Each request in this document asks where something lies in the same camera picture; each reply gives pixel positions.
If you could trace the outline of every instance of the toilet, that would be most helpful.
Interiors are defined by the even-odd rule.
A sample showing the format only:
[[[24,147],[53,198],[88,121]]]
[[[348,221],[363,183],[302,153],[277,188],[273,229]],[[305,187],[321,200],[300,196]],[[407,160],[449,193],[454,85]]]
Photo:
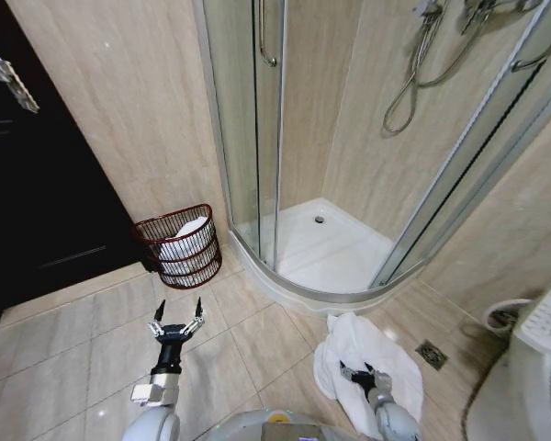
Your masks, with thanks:
[[[546,328],[551,315],[539,310],[550,293],[522,314],[509,350],[481,385],[467,414],[468,441],[551,441],[551,348],[526,338],[521,329],[530,322],[537,331],[551,333]]]

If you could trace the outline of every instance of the toilet control panel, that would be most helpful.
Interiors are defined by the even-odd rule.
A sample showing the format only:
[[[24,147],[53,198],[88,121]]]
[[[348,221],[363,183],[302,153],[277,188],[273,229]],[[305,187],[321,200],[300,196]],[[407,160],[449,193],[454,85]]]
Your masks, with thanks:
[[[551,352],[551,289],[514,328],[514,334],[539,352]]]

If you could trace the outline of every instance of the dark door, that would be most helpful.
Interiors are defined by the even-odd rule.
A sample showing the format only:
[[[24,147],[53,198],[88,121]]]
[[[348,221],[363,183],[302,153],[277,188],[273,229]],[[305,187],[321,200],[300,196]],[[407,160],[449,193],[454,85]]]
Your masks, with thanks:
[[[25,35],[0,0],[0,308],[140,260],[131,220]]]

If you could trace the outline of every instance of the beige tile floor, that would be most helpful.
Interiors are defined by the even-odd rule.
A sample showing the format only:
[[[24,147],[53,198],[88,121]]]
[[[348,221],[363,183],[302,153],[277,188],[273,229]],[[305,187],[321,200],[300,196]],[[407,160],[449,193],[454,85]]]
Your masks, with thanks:
[[[170,289],[155,275],[132,271],[123,273],[131,277],[123,283],[83,290],[39,315],[16,311],[23,320],[0,327],[0,441],[119,440],[141,412],[129,400],[132,386],[147,381],[157,357],[147,321],[163,299],[165,321],[188,320],[198,296],[206,324],[182,357],[180,440],[199,438],[233,413],[264,407],[302,412],[351,431],[343,409],[320,394],[312,377],[325,319],[273,303],[231,250],[224,256],[215,279],[194,291]],[[424,439],[463,439],[469,394],[501,342],[418,280],[366,316],[421,367]],[[449,356],[439,372],[414,352],[425,338]]]

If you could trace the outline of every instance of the red wire basket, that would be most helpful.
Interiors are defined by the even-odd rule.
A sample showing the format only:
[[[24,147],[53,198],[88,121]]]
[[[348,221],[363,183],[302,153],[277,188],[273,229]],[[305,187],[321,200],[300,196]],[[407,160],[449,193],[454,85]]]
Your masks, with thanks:
[[[142,220],[135,224],[134,232],[149,248],[149,257],[168,287],[199,287],[216,276],[222,265],[212,208],[208,204]]]

